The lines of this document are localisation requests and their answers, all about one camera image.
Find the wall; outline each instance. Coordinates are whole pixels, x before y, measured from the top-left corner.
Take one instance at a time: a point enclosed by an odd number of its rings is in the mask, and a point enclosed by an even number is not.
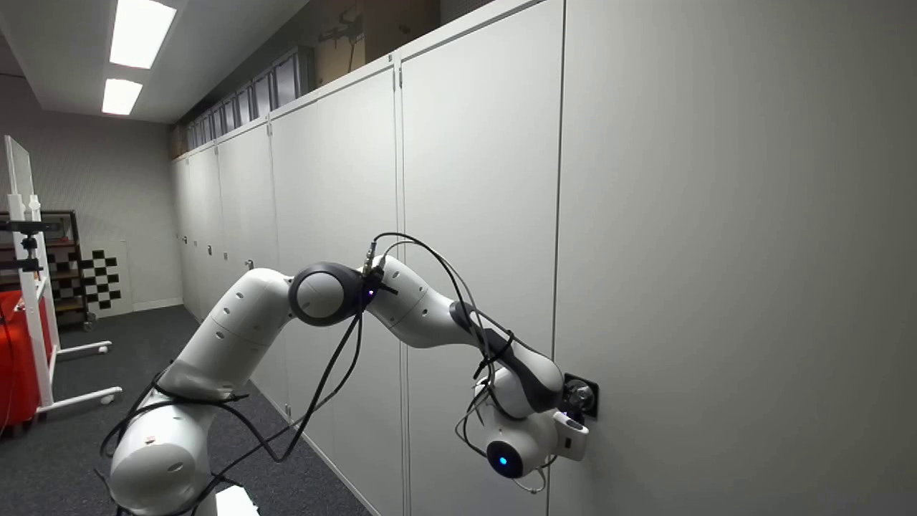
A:
[[[247,260],[357,263],[397,227],[601,384],[586,459],[530,495],[453,439],[476,356],[370,326],[310,443],[376,512],[913,512],[913,19],[853,0],[485,6],[177,159],[188,298],[202,314]],[[247,221],[218,211],[238,202],[274,240],[231,253]],[[284,416],[336,339],[293,323],[258,367]]]
[[[82,255],[118,257],[122,298],[99,319],[181,303],[166,129],[39,112],[16,73],[0,78],[0,131],[32,152],[43,208],[75,208]]]
[[[549,512],[917,512],[913,48],[913,2],[569,2],[555,357],[605,400]]]
[[[238,62],[191,112],[185,112],[184,124],[195,119],[225,93],[234,93],[242,82],[273,69],[290,52],[300,52],[300,82],[311,91],[366,61],[393,52],[413,33],[437,26],[437,19],[437,0],[310,0],[242,62]],[[356,58],[348,58],[346,32],[351,32]]]

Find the black bracket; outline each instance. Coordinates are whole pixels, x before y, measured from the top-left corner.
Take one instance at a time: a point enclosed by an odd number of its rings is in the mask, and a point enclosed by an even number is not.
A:
[[[583,423],[583,419],[599,419],[599,384],[568,372],[562,409],[578,423]]]
[[[27,253],[22,260],[16,260],[16,267],[22,273],[39,273],[39,263],[33,257],[36,240],[33,234],[39,234],[43,230],[48,230],[48,222],[43,221],[0,221],[0,230],[5,233],[22,233],[22,250]]]

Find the fluorescent light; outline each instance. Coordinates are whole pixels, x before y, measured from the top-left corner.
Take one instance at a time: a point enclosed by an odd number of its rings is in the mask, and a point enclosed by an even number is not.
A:
[[[135,81],[105,81],[102,112],[109,114],[132,114],[144,82]]]
[[[112,62],[148,69],[172,26],[175,9],[151,0],[118,0]]]

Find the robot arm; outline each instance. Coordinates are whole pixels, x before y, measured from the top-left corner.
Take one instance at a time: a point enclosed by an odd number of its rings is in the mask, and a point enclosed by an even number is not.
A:
[[[469,343],[485,353],[476,416],[496,472],[518,478],[552,455],[581,459],[586,427],[565,405],[559,367],[518,343],[476,306],[449,300],[394,257],[376,257],[363,276],[320,263],[290,278],[252,268],[202,319],[162,369],[112,455],[109,491],[132,512],[185,509],[208,480],[207,435],[212,406],[225,400],[262,357],[290,319],[328,326],[371,311],[409,347]]]

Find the floor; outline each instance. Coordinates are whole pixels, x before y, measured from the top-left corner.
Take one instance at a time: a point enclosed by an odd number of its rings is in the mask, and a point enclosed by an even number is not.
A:
[[[48,413],[27,430],[5,432],[0,439],[0,512],[2,516],[99,516],[113,512],[102,485],[105,462],[98,453],[99,439],[146,389],[146,384],[166,367],[195,321],[185,310],[155,310],[98,321],[76,331],[63,331],[66,343],[113,340],[105,356],[66,357],[56,364],[53,392],[76,394],[86,389],[121,384],[122,394],[113,405],[82,405]],[[247,413],[258,430],[268,432],[284,419],[250,384],[250,392],[234,406]],[[218,419],[212,430],[215,466],[250,450],[250,432]],[[326,469],[326,463],[300,443],[295,455],[274,463],[258,453],[242,462],[234,480],[247,480],[261,516],[366,516],[366,506]]]

